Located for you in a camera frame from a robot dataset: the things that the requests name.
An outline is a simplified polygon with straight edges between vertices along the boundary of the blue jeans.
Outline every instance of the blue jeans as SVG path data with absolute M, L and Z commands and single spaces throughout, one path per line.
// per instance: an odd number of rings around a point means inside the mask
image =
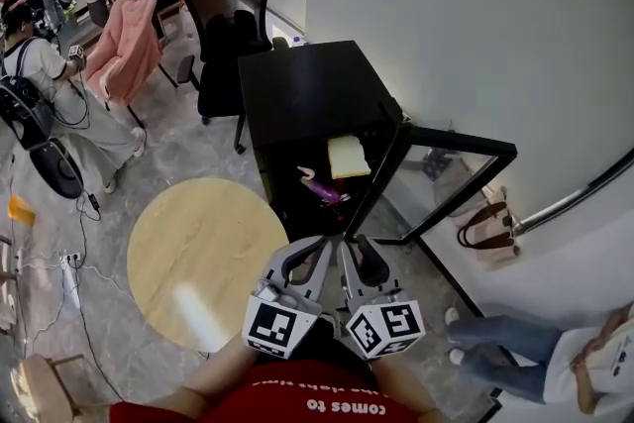
M 471 375 L 537 403 L 544 403 L 546 370 L 562 332 L 508 316 L 460 319 L 447 329 L 449 340 L 464 349 L 478 344 L 501 346 L 535 362 L 534 367 L 502 366 L 476 350 L 469 350 L 461 363 Z

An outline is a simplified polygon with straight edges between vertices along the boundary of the red shirt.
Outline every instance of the red shirt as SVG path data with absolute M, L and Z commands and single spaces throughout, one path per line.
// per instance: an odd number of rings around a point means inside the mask
M 380 421 L 415 423 L 416 415 L 371 391 L 354 373 L 306 360 L 251 369 L 241 386 L 198 419 L 199 423 Z M 192 423 L 171 411 L 131 403 L 110 409 L 111 423 Z

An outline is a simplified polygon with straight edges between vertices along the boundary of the wooden tabletop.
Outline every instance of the wooden tabletop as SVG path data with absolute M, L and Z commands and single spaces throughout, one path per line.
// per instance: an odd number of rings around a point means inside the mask
M 242 329 L 249 294 L 288 240 L 250 189 L 220 178 L 187 180 L 148 205 L 128 246 L 128 279 L 164 337 L 213 353 Z
M 72 407 L 53 367 L 40 355 L 32 355 L 20 364 L 19 389 L 33 401 L 35 412 L 42 423 L 68 423 L 72 421 Z

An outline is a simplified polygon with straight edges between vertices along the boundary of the pink chair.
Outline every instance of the pink chair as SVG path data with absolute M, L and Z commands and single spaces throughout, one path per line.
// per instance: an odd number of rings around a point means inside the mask
M 141 127 L 144 125 L 130 103 L 155 68 L 178 88 L 160 65 L 162 51 L 152 25 L 156 6 L 157 0 L 116 0 L 85 70 L 88 86 L 97 97 L 106 106 L 109 102 L 125 104 Z

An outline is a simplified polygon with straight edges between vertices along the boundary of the hair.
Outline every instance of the hair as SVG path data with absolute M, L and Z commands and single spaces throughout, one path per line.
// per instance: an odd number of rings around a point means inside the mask
M 19 0 L 8 0 L 2 7 L 2 20 L 6 26 L 6 36 L 13 36 L 14 34 L 17 34 L 22 30 L 22 26 L 25 23 L 33 21 L 31 8 L 28 5 L 18 6 L 13 11 L 9 11 L 9 7 L 18 1 Z

